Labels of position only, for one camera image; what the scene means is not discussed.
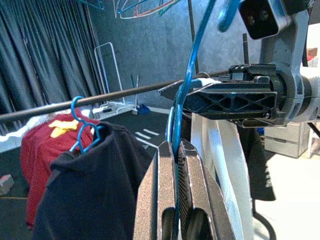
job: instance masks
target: clothes rail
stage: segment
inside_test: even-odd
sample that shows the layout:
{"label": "clothes rail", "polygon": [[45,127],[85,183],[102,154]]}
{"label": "clothes rail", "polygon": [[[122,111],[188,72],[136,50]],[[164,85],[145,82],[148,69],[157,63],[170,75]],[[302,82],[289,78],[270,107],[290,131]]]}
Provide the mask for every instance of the clothes rail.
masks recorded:
{"label": "clothes rail", "polygon": [[[228,74],[228,71],[218,71],[218,72],[210,73],[209,75],[210,77],[216,77],[216,76],[226,75],[226,74]],[[200,78],[200,77],[206,78],[206,76],[203,74],[196,75],[194,78]],[[90,104],[104,102],[107,100],[118,99],[118,98],[123,98],[131,95],[135,95],[135,94],[142,94],[142,93],[150,92],[153,90],[158,90],[165,86],[173,84],[176,81],[177,80],[166,81],[166,82],[156,83],[153,85],[140,86],[137,88],[131,88],[123,91],[115,91],[112,93],[86,97],[86,98],[80,99],[77,102],[76,107],[86,106]],[[7,122],[27,119],[27,118],[31,118],[31,117],[39,116],[43,114],[50,114],[57,111],[66,110],[71,107],[71,103],[72,101],[65,101],[65,102],[61,102],[53,105],[39,106],[39,107],[30,108],[26,110],[1,114],[0,123],[7,123]]]}

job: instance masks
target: hanger hook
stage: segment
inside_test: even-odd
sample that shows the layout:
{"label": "hanger hook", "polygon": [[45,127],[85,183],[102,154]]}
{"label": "hanger hook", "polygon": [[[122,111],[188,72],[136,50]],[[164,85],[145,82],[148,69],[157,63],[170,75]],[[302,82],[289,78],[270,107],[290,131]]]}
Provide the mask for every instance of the hanger hook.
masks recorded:
{"label": "hanger hook", "polygon": [[86,121],[84,119],[81,119],[79,117],[77,117],[76,115],[76,111],[75,111],[75,106],[78,102],[79,99],[83,99],[84,97],[83,96],[76,96],[73,100],[72,100],[72,103],[71,103],[71,114],[72,116],[74,117],[75,120],[77,120],[78,122],[82,122],[82,123],[85,123]]}

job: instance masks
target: white metal frame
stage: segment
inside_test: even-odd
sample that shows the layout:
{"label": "white metal frame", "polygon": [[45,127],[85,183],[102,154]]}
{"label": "white metal frame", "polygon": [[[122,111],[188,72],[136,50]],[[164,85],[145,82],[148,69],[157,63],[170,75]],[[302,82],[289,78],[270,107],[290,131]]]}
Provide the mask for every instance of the white metal frame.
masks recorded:
{"label": "white metal frame", "polygon": [[[114,63],[114,66],[115,66],[115,71],[116,71],[116,76],[117,76],[117,79],[118,79],[120,91],[123,91],[123,87],[122,87],[122,82],[121,82],[121,78],[120,78],[120,74],[119,74],[118,63],[117,63],[117,59],[116,59],[114,46],[113,46],[112,42],[106,42],[106,43],[101,44],[99,46],[96,46],[94,48],[94,57],[95,57],[95,61],[96,61],[97,67],[98,67],[98,72],[99,72],[99,76],[100,76],[103,92],[105,94],[107,92],[110,93],[110,88],[109,88],[108,79],[107,79],[107,76],[106,76],[106,69],[105,69],[105,65],[104,65],[104,60],[102,59],[101,54],[99,54],[100,52],[98,53],[98,50],[100,50],[100,48],[102,48],[104,46],[110,46],[110,48],[111,48],[112,57],[113,57],[113,63]],[[125,98],[122,97],[122,102],[108,101],[107,103],[102,104],[100,106],[100,108],[105,108],[105,107],[113,107],[114,110],[109,112],[108,115],[114,116],[114,115],[120,114],[120,112],[123,112],[123,111],[126,112],[128,110],[128,108],[131,108],[133,106],[131,104],[126,104]]]}

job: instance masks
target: gray drawer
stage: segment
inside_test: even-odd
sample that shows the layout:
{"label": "gray drawer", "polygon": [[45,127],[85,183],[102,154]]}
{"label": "gray drawer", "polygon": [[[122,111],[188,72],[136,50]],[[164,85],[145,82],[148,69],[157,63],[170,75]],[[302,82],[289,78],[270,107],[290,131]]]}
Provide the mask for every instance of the gray drawer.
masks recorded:
{"label": "gray drawer", "polygon": [[298,158],[308,148],[308,135],[305,134],[301,142],[286,141],[268,137],[264,139],[264,149],[277,154]]}
{"label": "gray drawer", "polygon": [[270,138],[282,139],[290,142],[301,142],[309,133],[306,123],[288,123],[287,126],[266,127],[264,135]]}

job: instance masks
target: black metal rod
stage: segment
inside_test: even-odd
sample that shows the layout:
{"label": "black metal rod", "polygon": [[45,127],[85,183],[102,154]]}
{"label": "black metal rod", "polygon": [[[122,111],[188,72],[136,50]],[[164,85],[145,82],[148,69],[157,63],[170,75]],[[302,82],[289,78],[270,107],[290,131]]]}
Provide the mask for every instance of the black metal rod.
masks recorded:
{"label": "black metal rod", "polygon": [[[228,74],[228,71],[217,71],[214,73],[210,73],[209,75],[211,77],[215,77],[215,76],[226,75],[226,74]],[[199,77],[203,77],[203,76],[196,75],[194,78],[199,78]],[[123,91],[116,91],[112,93],[86,97],[86,98],[80,99],[76,103],[76,107],[86,106],[86,105],[95,104],[95,103],[101,103],[103,101],[108,101],[112,99],[118,99],[118,98],[123,98],[131,95],[135,95],[135,94],[142,94],[142,93],[158,90],[158,89],[164,88],[165,86],[173,84],[176,81],[177,80],[166,81],[166,82],[156,83],[153,85],[140,86],[137,88],[131,88]],[[71,103],[72,101],[65,101],[65,102],[54,104],[54,105],[40,106],[40,107],[30,108],[26,110],[2,114],[0,115],[0,123],[7,123],[7,122],[16,121],[16,120],[28,119],[34,116],[66,110],[71,107]]]}
{"label": "black metal rod", "polygon": [[248,36],[246,33],[242,34],[242,42],[243,42],[244,64],[249,64]]}
{"label": "black metal rod", "polygon": [[[192,0],[188,0],[188,9],[189,9],[189,20],[190,20],[190,29],[191,29],[191,38],[192,42],[195,40],[195,22],[194,22],[194,13],[192,10]],[[195,74],[199,73],[199,62],[198,57],[195,59]]]}

